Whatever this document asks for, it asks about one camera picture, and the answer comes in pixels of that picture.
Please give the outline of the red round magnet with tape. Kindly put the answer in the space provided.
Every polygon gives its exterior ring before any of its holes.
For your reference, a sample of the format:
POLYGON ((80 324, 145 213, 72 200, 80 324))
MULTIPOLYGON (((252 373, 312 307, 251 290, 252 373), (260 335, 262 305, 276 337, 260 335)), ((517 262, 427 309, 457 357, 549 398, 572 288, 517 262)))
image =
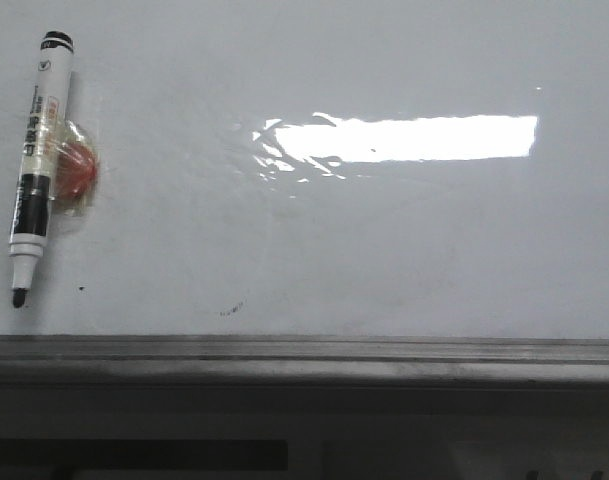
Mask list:
POLYGON ((58 126, 54 210, 81 217, 94 201, 100 176, 100 155, 94 138, 81 125, 65 120, 58 126))

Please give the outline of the black and white whiteboard marker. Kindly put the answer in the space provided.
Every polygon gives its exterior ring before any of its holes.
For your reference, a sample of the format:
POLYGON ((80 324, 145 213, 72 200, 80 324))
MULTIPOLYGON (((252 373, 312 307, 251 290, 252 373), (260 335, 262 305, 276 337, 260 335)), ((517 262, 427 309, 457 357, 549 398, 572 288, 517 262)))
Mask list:
POLYGON ((11 290, 15 308, 24 305, 48 243, 58 144, 67 112, 73 58, 74 42, 68 34, 52 30, 44 35, 40 42, 10 228, 11 290))

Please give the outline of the white whiteboard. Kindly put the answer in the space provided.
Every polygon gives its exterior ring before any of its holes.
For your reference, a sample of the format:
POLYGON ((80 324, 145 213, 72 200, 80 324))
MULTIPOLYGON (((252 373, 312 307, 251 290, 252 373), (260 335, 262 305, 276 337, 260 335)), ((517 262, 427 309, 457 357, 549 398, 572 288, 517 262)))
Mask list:
POLYGON ((609 339, 609 1, 0 1, 0 334, 609 339), (17 309, 49 30, 101 169, 17 309))

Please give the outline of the grey aluminium whiteboard tray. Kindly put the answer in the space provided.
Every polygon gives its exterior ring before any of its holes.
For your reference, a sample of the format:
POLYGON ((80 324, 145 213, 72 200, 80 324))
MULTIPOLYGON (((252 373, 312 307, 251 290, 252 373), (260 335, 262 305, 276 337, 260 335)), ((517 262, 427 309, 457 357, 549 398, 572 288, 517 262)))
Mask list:
POLYGON ((0 384, 609 385, 609 340, 0 335, 0 384))

